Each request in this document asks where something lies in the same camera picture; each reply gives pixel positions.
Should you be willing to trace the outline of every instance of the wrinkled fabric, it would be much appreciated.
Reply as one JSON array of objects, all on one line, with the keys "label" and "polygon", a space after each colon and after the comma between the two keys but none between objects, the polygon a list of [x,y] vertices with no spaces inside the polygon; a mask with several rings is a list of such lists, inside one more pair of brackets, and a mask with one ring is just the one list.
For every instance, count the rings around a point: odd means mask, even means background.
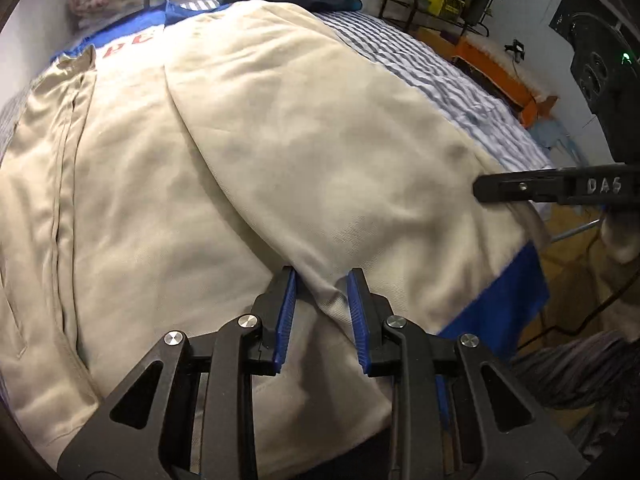
[{"label": "wrinkled fabric", "polygon": [[627,420],[640,393],[640,342],[620,332],[599,332],[511,361],[516,377],[546,408],[575,410],[593,405],[569,437],[593,462]]},{"label": "wrinkled fabric", "polygon": [[52,465],[166,332],[217,330],[283,264],[310,294],[282,373],[254,382],[260,474],[346,452],[390,417],[350,341],[348,270],[436,333],[538,234],[529,205],[474,199],[495,160],[300,7],[93,53],[45,74],[0,168],[0,373]]}]

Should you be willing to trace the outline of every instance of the blue striped sheet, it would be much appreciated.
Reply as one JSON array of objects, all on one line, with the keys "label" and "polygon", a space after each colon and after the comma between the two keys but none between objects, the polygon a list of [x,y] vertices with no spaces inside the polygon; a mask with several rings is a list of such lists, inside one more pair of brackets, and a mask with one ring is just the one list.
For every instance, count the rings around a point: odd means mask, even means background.
[{"label": "blue striped sheet", "polygon": [[453,124],[507,171],[553,165],[508,107],[424,43],[362,12],[316,14],[353,50],[421,90]]}]

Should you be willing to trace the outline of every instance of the gray knit fabric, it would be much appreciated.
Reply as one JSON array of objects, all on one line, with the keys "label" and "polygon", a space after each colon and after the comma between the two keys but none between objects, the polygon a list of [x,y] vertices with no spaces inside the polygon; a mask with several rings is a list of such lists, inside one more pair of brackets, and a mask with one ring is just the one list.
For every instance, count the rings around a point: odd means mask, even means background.
[{"label": "gray knit fabric", "polygon": [[582,455],[596,459],[626,420],[640,394],[640,341],[600,332],[511,362],[514,375],[546,408],[594,405],[569,437]]},{"label": "gray knit fabric", "polygon": [[14,136],[15,123],[20,118],[30,89],[31,85],[18,92],[0,110],[0,163],[2,163],[4,152]]}]

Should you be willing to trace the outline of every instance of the yellow basket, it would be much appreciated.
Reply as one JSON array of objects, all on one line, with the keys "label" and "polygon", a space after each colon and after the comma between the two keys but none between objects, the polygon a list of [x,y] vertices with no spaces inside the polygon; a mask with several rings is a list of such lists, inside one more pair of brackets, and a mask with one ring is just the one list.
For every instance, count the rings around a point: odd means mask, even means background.
[{"label": "yellow basket", "polygon": [[444,20],[450,20],[455,22],[462,13],[462,8],[465,3],[462,0],[428,0],[429,7],[427,12],[443,18]]}]

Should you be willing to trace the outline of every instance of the metal rod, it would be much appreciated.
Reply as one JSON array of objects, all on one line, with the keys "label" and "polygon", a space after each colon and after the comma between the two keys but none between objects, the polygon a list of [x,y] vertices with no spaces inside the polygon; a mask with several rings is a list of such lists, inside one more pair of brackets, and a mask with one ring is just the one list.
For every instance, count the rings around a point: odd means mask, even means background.
[{"label": "metal rod", "polygon": [[559,234],[558,236],[554,236],[553,238],[551,238],[551,243],[555,244],[560,240],[565,240],[566,238],[571,238],[572,236],[588,231],[589,229],[593,229],[594,227],[599,226],[601,222],[602,220],[598,218],[597,220],[589,222],[588,224],[581,225],[580,227],[577,227],[575,229],[570,229],[569,231],[566,231],[562,234]]}]

